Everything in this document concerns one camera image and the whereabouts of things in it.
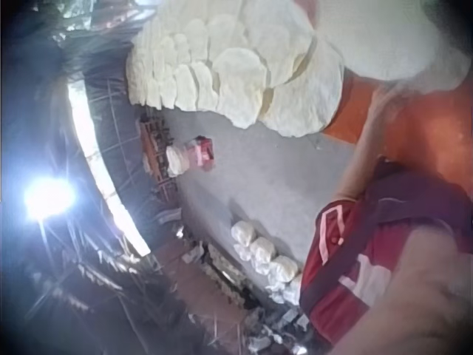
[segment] orange table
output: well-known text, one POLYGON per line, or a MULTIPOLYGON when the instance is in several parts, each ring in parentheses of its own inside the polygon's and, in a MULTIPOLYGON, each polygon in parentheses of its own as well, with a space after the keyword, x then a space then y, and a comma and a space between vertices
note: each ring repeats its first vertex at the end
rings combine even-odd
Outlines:
MULTIPOLYGON (((324 133, 356 143, 367 117, 377 81, 345 71, 344 92, 336 117, 324 133)), ((473 80, 456 90, 422 95, 392 123, 387 157, 407 166, 439 174, 473 195, 473 80)))

